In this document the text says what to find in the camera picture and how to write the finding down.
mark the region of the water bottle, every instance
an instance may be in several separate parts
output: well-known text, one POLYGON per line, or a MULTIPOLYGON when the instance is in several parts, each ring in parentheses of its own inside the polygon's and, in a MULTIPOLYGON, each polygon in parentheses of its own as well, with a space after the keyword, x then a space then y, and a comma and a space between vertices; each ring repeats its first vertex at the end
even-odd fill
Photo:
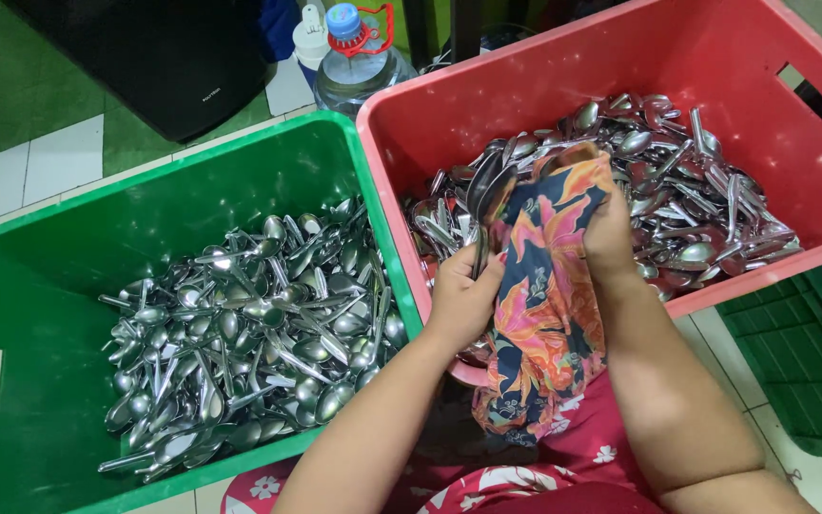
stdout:
POLYGON ((313 95, 320 109, 340 112, 356 120, 357 112, 375 92, 412 79, 417 72, 392 47, 392 4, 372 10, 352 4, 338 4, 325 14, 329 46, 316 73, 313 95), (371 29, 358 11, 375 14, 385 10, 386 38, 371 29))

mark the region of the black speaker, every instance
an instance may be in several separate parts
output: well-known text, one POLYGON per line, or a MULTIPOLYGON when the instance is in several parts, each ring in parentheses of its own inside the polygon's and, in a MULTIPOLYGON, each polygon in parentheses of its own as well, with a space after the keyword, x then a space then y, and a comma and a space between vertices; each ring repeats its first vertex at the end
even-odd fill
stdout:
POLYGON ((229 0, 6 4, 170 141, 210 131, 265 87, 256 35, 229 0))

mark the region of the blue bottle cap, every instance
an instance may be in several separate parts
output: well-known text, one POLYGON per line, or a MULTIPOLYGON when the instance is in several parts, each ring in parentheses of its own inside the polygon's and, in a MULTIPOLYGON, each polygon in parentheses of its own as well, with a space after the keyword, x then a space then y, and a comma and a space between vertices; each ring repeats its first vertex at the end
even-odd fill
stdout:
POLYGON ((360 34, 360 15, 353 4, 338 4, 325 13, 329 34, 337 40, 352 40, 360 34))

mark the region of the hand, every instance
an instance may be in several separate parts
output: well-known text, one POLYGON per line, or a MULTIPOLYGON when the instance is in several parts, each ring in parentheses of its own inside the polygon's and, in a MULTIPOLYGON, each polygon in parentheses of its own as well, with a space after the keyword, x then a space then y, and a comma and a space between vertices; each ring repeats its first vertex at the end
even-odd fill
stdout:
POLYGON ((592 280, 605 283, 636 275, 626 199, 615 188, 589 220, 584 242, 592 280))
POLYGON ((470 244, 440 264, 433 288, 433 307, 424 327, 428 336, 448 345, 455 355, 478 340, 493 316, 494 301, 506 266, 498 255, 475 282, 471 279, 475 245, 470 244))

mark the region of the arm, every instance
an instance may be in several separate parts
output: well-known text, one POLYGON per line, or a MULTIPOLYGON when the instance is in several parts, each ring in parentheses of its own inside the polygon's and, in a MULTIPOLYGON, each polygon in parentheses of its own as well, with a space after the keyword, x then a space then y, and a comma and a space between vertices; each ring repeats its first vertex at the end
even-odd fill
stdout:
POLYGON ((626 435, 662 505, 681 514, 814 512, 763 470, 763 451, 636 273, 619 191, 593 216, 587 262, 626 435))
POLYGON ((451 359, 493 314, 503 265, 469 278, 474 247, 440 266, 427 326, 335 416, 294 468, 275 514, 376 513, 404 470, 451 359))

